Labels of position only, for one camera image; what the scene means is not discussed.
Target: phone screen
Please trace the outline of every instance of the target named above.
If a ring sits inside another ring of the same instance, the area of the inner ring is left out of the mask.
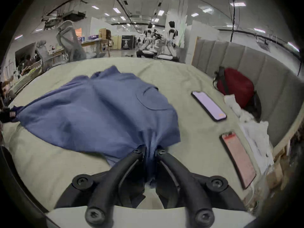
[[[223,134],[221,137],[226,148],[230,152],[230,156],[236,166],[242,186],[246,189],[256,176],[256,172],[249,155],[235,133]]]
[[[209,96],[207,96],[205,92],[193,91],[192,94],[216,121],[226,119],[226,114],[218,107],[217,104],[214,103],[213,100],[209,98]]]

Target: gray mesh chair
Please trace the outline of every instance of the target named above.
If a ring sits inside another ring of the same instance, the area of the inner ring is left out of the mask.
[[[44,72],[50,69],[51,67],[65,63],[65,61],[62,60],[61,55],[57,55],[57,56],[49,55],[45,44],[46,44],[45,40],[40,40],[37,42],[36,45],[37,53],[39,54],[42,60]]]
[[[86,53],[77,39],[72,21],[64,21],[58,27],[59,32],[56,35],[59,45],[61,45],[67,54],[69,62],[86,59]]]

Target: upholstered headboard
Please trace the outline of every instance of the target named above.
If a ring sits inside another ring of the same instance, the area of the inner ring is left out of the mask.
[[[224,41],[198,39],[192,65],[211,78],[220,66],[237,69],[254,84],[263,121],[276,146],[297,118],[304,101],[304,83],[283,63],[261,51]]]

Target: bed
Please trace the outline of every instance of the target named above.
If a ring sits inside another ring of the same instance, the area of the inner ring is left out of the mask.
[[[243,190],[233,163],[219,140],[219,135],[224,132],[236,132],[256,170],[256,183],[261,175],[250,146],[239,128],[238,118],[225,105],[223,95],[213,88],[212,79],[194,66],[145,58],[97,58],[67,63],[37,77],[23,89],[10,107],[26,105],[77,75],[91,76],[112,65],[116,65],[120,72],[134,73],[143,81],[157,86],[176,109],[181,142],[169,147],[170,154],[193,173],[225,177],[242,200],[251,193],[251,188]],[[206,92],[227,114],[227,120],[214,122],[193,99],[192,91]],[[110,169],[101,155],[53,146],[29,133],[19,122],[4,124],[3,134],[5,146],[21,180],[47,210],[54,209],[74,176]]]

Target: black sign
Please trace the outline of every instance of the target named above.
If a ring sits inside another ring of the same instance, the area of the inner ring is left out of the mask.
[[[121,49],[133,49],[134,36],[121,37]]]

